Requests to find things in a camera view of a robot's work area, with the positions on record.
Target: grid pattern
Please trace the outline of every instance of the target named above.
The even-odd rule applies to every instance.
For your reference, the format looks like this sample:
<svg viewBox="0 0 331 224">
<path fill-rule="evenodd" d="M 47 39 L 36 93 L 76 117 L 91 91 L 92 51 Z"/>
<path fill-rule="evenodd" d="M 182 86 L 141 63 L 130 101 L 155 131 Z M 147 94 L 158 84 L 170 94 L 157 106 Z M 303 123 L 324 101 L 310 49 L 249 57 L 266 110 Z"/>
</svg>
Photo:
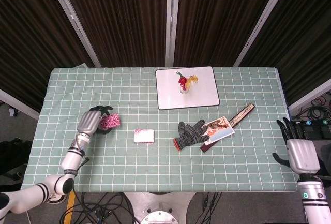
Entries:
<svg viewBox="0 0 331 224">
<path fill-rule="evenodd" d="M 51 73 L 24 177 L 23 188 L 47 175 L 63 174 L 61 161 L 81 116 L 110 105 L 121 125 L 91 138 L 76 180 L 78 191 L 295 191 L 296 176 L 277 164 L 287 158 L 277 119 L 288 117 L 275 68 L 214 68 L 221 104 L 159 110 L 158 68 L 61 68 Z M 234 117 L 249 103 L 256 108 L 206 153 L 194 145 L 178 152 L 178 122 L 194 124 Z M 135 144 L 136 128 L 154 129 L 154 144 Z"/>
</svg>

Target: small vase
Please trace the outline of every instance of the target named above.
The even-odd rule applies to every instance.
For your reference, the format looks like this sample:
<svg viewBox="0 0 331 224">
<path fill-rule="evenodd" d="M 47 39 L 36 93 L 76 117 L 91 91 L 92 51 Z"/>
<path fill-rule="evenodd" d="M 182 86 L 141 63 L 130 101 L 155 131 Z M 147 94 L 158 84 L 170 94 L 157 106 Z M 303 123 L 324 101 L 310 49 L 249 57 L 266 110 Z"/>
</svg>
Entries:
<svg viewBox="0 0 331 224">
<path fill-rule="evenodd" d="M 188 93 L 188 88 L 186 88 L 186 90 L 184 90 L 183 87 L 180 87 L 180 92 L 182 94 L 186 94 L 186 93 Z"/>
</svg>

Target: yellow flower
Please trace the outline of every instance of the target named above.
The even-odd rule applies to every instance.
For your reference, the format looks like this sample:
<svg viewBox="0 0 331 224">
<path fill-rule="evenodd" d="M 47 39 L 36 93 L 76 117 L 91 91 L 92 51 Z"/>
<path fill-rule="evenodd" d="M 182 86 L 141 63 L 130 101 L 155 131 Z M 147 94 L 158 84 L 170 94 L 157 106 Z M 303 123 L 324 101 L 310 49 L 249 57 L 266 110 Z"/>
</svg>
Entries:
<svg viewBox="0 0 331 224">
<path fill-rule="evenodd" d="M 190 89 L 192 83 L 197 83 L 198 82 L 198 77 L 196 75 L 190 76 L 186 83 L 185 83 L 185 88 Z"/>
</svg>

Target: white board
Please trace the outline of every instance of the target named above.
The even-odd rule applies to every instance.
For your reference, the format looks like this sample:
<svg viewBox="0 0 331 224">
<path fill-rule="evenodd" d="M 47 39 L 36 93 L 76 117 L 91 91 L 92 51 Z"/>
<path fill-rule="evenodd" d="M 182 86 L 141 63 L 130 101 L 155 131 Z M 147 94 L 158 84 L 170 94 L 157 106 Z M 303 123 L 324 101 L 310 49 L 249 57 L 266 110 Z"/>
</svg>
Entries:
<svg viewBox="0 0 331 224">
<path fill-rule="evenodd" d="M 196 75 L 198 83 L 192 83 L 188 93 L 180 92 L 180 76 Z M 213 68 L 191 67 L 160 69 L 155 71 L 157 100 L 160 110 L 217 106 L 220 104 Z"/>
</svg>

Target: red flower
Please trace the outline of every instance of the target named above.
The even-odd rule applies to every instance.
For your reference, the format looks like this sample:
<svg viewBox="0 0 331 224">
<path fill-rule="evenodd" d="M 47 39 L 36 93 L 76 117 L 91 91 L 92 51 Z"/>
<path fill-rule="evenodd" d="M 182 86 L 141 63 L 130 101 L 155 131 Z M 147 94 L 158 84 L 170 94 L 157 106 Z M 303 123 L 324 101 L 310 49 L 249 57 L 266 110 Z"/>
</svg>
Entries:
<svg viewBox="0 0 331 224">
<path fill-rule="evenodd" d="M 184 86 L 185 86 L 185 83 L 186 83 L 186 81 L 187 81 L 187 78 L 184 78 L 184 77 L 180 77 L 180 79 L 179 79 L 178 83 L 180 83 L 180 85 L 181 85 L 182 87 L 184 87 Z"/>
</svg>

